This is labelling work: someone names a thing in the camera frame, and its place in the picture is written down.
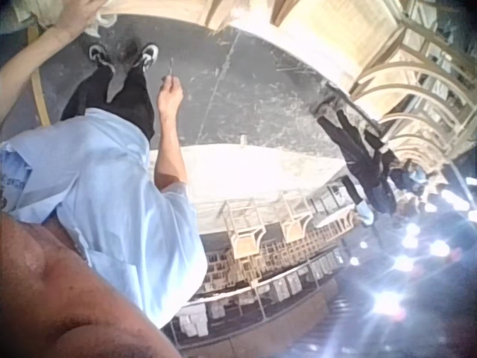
man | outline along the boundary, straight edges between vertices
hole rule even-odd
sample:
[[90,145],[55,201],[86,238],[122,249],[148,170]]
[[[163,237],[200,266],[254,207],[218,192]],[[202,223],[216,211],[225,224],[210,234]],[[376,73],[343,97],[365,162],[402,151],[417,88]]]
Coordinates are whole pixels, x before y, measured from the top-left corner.
[[402,165],[395,153],[368,130],[364,131],[364,139],[372,149],[382,152],[383,176],[389,176],[399,190],[412,192],[416,196],[423,194],[424,185],[429,177],[421,168],[411,169],[413,164],[411,160]]
[[[104,2],[66,2],[58,24],[1,69],[1,119],[35,68],[78,36]],[[123,90],[107,103],[114,66],[102,47],[92,46],[98,69],[76,89],[63,121],[1,147],[2,210],[10,216],[2,216],[1,272],[7,274],[0,323],[9,331],[2,344],[15,357],[42,357],[63,338],[51,357],[74,357],[64,352],[103,338],[123,342],[123,331],[157,354],[167,344],[156,329],[202,284],[206,257],[177,138],[183,91],[171,76],[157,99],[161,140],[154,182],[148,177],[154,111],[144,72],[157,53],[146,46]],[[36,345],[22,346],[31,340]]]
[[[342,128],[332,124],[324,114],[332,110],[330,104],[337,107],[336,116]],[[318,124],[329,138],[338,145],[346,161],[347,168],[363,187],[370,204],[380,213],[394,213],[396,199],[385,177],[382,176],[381,153],[374,152],[371,157],[361,140],[358,128],[351,125],[344,114],[341,100],[330,97],[311,109]]]

concrete floor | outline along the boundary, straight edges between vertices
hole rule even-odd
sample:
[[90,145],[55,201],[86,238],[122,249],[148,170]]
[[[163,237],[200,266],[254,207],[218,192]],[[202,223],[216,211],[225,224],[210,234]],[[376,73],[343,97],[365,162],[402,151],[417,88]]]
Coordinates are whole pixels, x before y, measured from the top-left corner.
[[[253,196],[266,207],[280,190],[311,193],[343,167],[338,148],[308,112],[312,102],[330,94],[323,78],[264,40],[235,28],[211,34],[189,23],[145,16],[120,16],[112,28],[101,29],[98,40],[118,68],[110,96],[121,89],[138,48],[154,42],[159,59],[146,77],[155,103],[174,58],[173,72],[185,91],[179,135],[190,159],[190,193],[203,222],[201,232],[224,229],[218,210],[226,199]],[[86,53],[98,40],[81,35],[41,67],[51,123],[59,120],[69,96],[94,70]],[[25,45],[25,31],[2,36],[0,61]],[[2,128],[1,140],[39,123],[28,85]],[[237,149],[241,136],[247,150]],[[155,136],[151,149],[158,142]],[[275,221],[272,211],[265,215],[270,217],[267,223]]]

wooden frame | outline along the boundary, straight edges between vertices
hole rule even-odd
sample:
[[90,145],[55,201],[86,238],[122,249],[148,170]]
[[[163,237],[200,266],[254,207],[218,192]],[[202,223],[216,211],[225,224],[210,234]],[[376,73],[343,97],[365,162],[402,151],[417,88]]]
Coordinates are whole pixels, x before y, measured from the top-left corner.
[[[312,220],[313,214],[309,208],[308,202],[303,196],[300,190],[291,190],[287,192],[281,192],[279,194],[279,205],[285,208],[285,217],[281,217],[279,210],[277,214],[279,216],[280,227],[282,228],[283,237],[285,242],[294,242],[305,237],[306,226]],[[298,205],[291,204],[291,200],[297,200]]]
[[225,201],[222,213],[235,259],[260,252],[260,242],[266,229],[255,200]]

light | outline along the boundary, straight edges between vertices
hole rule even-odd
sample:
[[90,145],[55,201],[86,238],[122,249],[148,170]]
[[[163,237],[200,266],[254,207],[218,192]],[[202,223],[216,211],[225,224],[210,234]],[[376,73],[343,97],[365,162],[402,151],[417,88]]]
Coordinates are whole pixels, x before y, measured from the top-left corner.
[[418,227],[415,223],[410,222],[406,227],[405,232],[408,233],[409,236],[416,236],[420,233],[420,227]]
[[394,269],[402,272],[411,272],[414,267],[412,258],[406,255],[396,257],[394,260]]
[[350,265],[352,266],[358,266],[359,265],[359,260],[358,260],[358,257],[351,257],[350,258]]
[[453,203],[453,207],[457,211],[468,211],[468,209],[470,209],[470,204],[468,201],[461,199]]
[[465,182],[467,183],[467,185],[477,186],[477,179],[475,179],[475,178],[467,177],[467,178],[465,178]]
[[436,213],[437,212],[437,207],[431,203],[427,203],[424,207],[424,210],[427,213]]
[[477,210],[469,211],[467,218],[472,222],[477,222]]
[[407,235],[404,239],[402,239],[402,246],[405,248],[417,248],[419,245],[419,241],[417,241],[415,236]]
[[451,204],[457,211],[468,211],[468,209],[470,209],[470,204],[467,201],[463,198],[459,198],[450,190],[444,189],[440,196],[442,196],[442,199]]
[[431,255],[446,257],[450,254],[450,247],[442,240],[436,240],[431,244]]
[[396,292],[384,291],[376,295],[373,311],[382,315],[399,315],[402,312],[402,296]]

